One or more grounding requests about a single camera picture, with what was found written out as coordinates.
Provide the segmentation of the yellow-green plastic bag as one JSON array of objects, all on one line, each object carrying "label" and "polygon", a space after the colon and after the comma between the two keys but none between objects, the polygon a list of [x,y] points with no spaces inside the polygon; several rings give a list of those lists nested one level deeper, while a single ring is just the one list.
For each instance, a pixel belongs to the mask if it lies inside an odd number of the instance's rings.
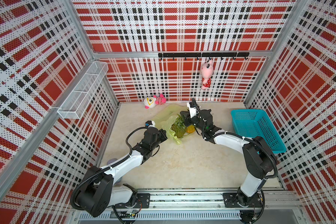
[{"label": "yellow-green plastic bag", "polygon": [[166,135],[168,140],[174,142],[176,145],[181,145],[186,140],[183,138],[188,136],[189,133],[185,133],[182,138],[178,138],[175,134],[176,132],[171,129],[172,125],[176,122],[176,119],[180,115],[181,111],[187,112],[188,108],[186,105],[166,103],[161,106],[162,110],[157,113],[152,118],[152,121],[155,122],[155,126],[157,129],[163,129],[166,131]]}]

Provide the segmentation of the pineapple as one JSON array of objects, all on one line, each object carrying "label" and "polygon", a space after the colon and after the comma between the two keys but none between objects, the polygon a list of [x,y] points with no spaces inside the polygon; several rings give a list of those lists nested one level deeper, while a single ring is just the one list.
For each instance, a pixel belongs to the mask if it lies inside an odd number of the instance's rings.
[{"label": "pineapple", "polygon": [[196,128],[194,125],[189,125],[186,127],[186,133],[187,134],[191,134],[191,133],[194,133],[196,131]]},{"label": "pineapple", "polygon": [[186,126],[184,124],[184,119],[181,115],[178,115],[175,122],[172,124],[170,129],[175,133],[174,136],[181,139],[186,134]]}]

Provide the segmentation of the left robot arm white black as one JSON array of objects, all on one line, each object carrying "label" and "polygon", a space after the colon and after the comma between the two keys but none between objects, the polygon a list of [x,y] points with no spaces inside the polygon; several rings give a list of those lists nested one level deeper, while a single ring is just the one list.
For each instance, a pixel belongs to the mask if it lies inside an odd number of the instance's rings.
[{"label": "left robot arm white black", "polygon": [[163,129],[157,129],[152,125],[137,128],[144,130],[143,139],[132,146],[129,139],[125,143],[129,147],[129,153],[112,163],[98,168],[89,168],[73,190],[70,197],[70,205],[78,211],[86,211],[92,217],[98,217],[106,208],[112,208],[117,219],[122,222],[122,217],[117,212],[117,205],[133,208],[140,199],[137,189],[131,185],[123,184],[117,187],[116,183],[129,171],[141,166],[149,158],[156,155],[160,144],[167,140],[167,133]]}]

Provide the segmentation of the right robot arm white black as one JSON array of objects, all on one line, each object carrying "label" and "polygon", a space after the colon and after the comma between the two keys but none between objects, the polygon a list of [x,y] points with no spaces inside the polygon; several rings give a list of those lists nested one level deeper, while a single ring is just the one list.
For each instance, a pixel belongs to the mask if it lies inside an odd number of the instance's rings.
[{"label": "right robot arm white black", "polygon": [[201,110],[194,98],[187,103],[187,108],[180,112],[185,126],[193,125],[205,141],[229,147],[243,155],[248,173],[237,190],[236,201],[241,207],[249,207],[253,200],[263,195],[266,181],[278,175],[273,151],[261,136],[248,138],[214,125],[211,110]]}]

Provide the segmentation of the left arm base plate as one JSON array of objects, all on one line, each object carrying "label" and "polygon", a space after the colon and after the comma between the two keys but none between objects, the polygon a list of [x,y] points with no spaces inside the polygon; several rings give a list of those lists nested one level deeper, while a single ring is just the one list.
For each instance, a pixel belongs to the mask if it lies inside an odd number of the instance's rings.
[{"label": "left arm base plate", "polygon": [[138,193],[137,195],[132,196],[127,203],[119,203],[114,207],[116,209],[146,209],[149,208],[150,205],[150,196],[151,194],[149,193]]}]

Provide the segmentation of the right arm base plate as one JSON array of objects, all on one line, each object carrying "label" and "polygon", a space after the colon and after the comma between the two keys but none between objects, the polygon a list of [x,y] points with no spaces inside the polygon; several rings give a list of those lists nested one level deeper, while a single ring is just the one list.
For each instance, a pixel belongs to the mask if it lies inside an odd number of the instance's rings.
[{"label": "right arm base plate", "polygon": [[247,197],[243,193],[223,193],[223,202],[226,208],[262,208],[262,199],[259,193]]}]

